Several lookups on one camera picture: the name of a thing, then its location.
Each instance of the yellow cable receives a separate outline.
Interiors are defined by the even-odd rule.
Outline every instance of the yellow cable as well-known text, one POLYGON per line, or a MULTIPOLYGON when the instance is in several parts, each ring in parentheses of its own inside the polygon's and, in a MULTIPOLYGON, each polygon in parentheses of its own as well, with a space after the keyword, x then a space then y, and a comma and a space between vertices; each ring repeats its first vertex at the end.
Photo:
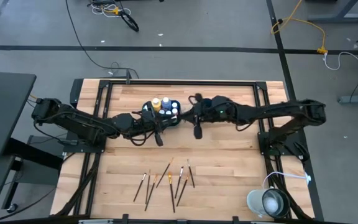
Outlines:
POLYGON ((319 29, 321 31, 321 33, 323 33, 323 43, 321 44, 321 47, 317 49, 317 52, 318 53, 321 53, 321 54, 325 54, 325 53, 328 53, 328 51, 326 50, 325 48, 325 43, 326 43, 326 33, 325 31, 323 30, 323 28, 321 28, 320 26, 317 26, 316 24, 312 23, 312 22, 309 22, 309 21, 304 21, 302 19, 296 19, 296 18, 292 18, 292 16, 294 15, 294 13, 296 12, 296 10, 298 9, 300 3, 302 2, 302 0, 299 0, 298 4, 295 6, 294 10, 292 11, 290 17, 287 17, 287 18, 284 18, 283 21, 284 24, 278 28, 276 31, 273 31, 274 28, 276 28, 276 26, 279 25, 279 22, 276 22, 273 26, 272 26, 272 29, 270 30, 270 33, 271 34, 276 34, 278 32, 280 32, 280 30, 286 26, 286 24, 290 21, 290 20, 293 20, 293 21, 298 21, 298 22, 303 22, 303 23, 306 23, 306 24, 309 24, 309 25, 312 25, 314 26, 315 28, 319 29))
POLYGON ((271 34, 276 34, 276 33, 280 32, 280 30, 287 25, 287 23, 290 21, 290 19, 292 18, 292 16, 295 14, 295 12, 296 12, 296 10, 298 9, 298 7, 299 7, 299 5, 301 4, 301 2, 302 2, 302 0, 299 0, 298 4, 295 6, 295 8, 293 9, 293 11, 292 11, 292 13, 291 13, 291 15, 290 15, 290 17, 289 17, 289 20, 285 21, 284 24, 283 24, 280 28, 278 28, 276 31, 273 31, 273 29, 274 29, 274 27, 277 25, 277 23, 272 27, 272 29, 270 30, 270 33, 271 33, 271 34))

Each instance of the paint bottle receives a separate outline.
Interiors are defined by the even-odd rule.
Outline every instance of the paint bottle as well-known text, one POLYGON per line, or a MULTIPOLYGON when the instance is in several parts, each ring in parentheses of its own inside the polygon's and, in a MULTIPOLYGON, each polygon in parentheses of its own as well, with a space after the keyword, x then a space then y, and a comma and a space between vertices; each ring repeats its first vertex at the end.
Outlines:
POLYGON ((154 98, 152 100, 152 105, 155 111, 160 111, 161 109, 161 101, 158 98, 154 98))
POLYGON ((171 110, 171 100, 168 97, 162 98, 162 109, 171 110))
POLYGON ((172 113, 173 113, 174 115, 178 115, 178 109, 176 109, 176 108, 172 109, 172 113))

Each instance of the chair wheel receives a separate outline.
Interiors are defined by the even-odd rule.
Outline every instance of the chair wheel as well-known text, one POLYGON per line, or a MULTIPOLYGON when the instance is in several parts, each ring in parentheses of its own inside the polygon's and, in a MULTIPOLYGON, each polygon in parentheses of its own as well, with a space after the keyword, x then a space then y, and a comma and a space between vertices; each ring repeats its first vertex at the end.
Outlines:
POLYGON ((6 210, 7 213, 13 213, 16 211, 16 209, 18 208, 18 205, 15 203, 12 203, 11 206, 9 206, 9 208, 6 210))

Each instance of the desk leg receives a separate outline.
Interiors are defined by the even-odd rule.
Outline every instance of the desk leg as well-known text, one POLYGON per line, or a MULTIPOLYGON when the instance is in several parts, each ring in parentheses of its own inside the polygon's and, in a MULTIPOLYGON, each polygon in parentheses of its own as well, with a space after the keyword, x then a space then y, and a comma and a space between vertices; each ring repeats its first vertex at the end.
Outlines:
POLYGON ((58 156, 41 151, 14 138, 10 138, 4 153, 18 155, 23 159, 51 167, 56 170, 60 170, 63 162, 63 159, 58 156))

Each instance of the black desk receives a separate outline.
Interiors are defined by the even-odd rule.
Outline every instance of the black desk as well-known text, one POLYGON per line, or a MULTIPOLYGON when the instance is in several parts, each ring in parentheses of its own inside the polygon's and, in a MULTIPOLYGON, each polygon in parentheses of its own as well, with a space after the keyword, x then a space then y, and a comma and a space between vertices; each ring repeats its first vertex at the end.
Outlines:
POLYGON ((20 170, 16 156, 60 170, 62 158, 11 138, 35 82, 35 75, 0 73, 0 186, 10 170, 20 170))

